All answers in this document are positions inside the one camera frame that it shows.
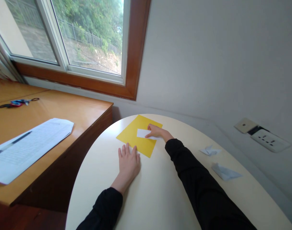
pen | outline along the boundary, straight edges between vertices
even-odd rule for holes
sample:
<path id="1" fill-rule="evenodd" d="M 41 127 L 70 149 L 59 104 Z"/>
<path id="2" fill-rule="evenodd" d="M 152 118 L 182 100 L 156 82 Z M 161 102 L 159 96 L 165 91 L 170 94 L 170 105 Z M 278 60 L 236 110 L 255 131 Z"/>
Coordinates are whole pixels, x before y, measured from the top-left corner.
<path id="1" fill-rule="evenodd" d="M 14 145 L 15 143 L 19 142 L 21 139 L 25 138 L 26 136 L 28 136 L 32 131 L 26 133 L 25 135 L 21 136 L 20 138 L 14 140 L 12 143 L 6 145 L 4 148 L 0 149 L 0 153 L 2 153 L 3 151 L 7 150 L 8 148 L 10 148 L 12 145 Z"/>

curtain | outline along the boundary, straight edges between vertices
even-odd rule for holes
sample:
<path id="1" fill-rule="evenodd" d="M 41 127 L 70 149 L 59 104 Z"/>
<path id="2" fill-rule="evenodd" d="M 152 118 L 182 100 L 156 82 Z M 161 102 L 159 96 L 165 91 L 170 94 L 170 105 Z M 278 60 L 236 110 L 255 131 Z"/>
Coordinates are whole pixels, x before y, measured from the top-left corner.
<path id="1" fill-rule="evenodd" d="M 9 54 L 3 49 L 0 43 L 0 79 L 18 81 L 24 83 L 24 79 L 13 66 Z"/>

yellow paper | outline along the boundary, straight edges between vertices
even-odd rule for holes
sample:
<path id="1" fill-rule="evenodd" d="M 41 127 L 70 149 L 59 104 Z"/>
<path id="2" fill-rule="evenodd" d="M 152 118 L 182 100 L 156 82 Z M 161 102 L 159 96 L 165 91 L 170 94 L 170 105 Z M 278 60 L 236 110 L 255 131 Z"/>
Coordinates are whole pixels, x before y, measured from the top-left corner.
<path id="1" fill-rule="evenodd" d="M 162 128 L 162 124 L 151 119 L 138 115 L 116 138 L 124 143 L 129 143 L 131 147 L 136 145 L 137 150 L 147 157 L 151 157 L 156 140 L 137 137 L 137 129 L 147 129 L 149 124 Z"/>

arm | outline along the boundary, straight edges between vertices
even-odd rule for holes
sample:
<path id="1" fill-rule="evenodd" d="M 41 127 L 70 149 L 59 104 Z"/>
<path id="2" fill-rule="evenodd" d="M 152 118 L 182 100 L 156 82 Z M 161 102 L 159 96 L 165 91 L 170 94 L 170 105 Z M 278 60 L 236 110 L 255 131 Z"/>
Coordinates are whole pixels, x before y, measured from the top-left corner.
<path id="1" fill-rule="evenodd" d="M 148 129 L 165 140 L 202 229 L 256 229 L 181 141 L 159 127 L 149 125 Z"/>
<path id="2" fill-rule="evenodd" d="M 129 150 L 129 144 L 118 149 L 119 174 L 111 187 L 104 190 L 97 198 L 93 209 L 77 230 L 113 229 L 123 204 L 123 194 L 138 175 L 141 164 L 140 155 L 136 153 L 136 146 Z"/>

white paper piece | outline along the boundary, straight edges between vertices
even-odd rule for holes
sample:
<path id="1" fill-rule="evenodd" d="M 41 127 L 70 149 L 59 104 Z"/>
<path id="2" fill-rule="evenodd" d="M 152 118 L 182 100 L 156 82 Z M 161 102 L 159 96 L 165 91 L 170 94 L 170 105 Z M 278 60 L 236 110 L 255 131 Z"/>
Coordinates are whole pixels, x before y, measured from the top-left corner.
<path id="1" fill-rule="evenodd" d="M 145 138 L 147 134 L 151 133 L 151 130 L 147 129 L 137 129 L 137 137 Z M 152 139 L 152 140 L 159 140 L 159 137 L 148 137 L 147 139 Z"/>
<path id="2" fill-rule="evenodd" d="M 205 149 L 201 149 L 200 151 L 206 155 L 212 156 L 212 155 L 220 153 L 222 150 L 221 149 L 213 149 L 212 145 L 211 145 L 211 146 L 206 147 Z"/>
<path id="3" fill-rule="evenodd" d="M 73 129 L 68 120 L 53 118 L 0 145 L 0 150 L 24 134 L 29 135 L 0 153 L 0 183 L 9 184 Z"/>
<path id="4" fill-rule="evenodd" d="M 243 175 L 225 168 L 223 166 L 221 166 L 219 163 L 216 163 L 215 165 L 212 166 L 212 169 L 214 170 L 214 172 L 216 172 L 223 180 L 231 180 L 234 178 L 238 178 L 238 177 L 242 177 Z"/>

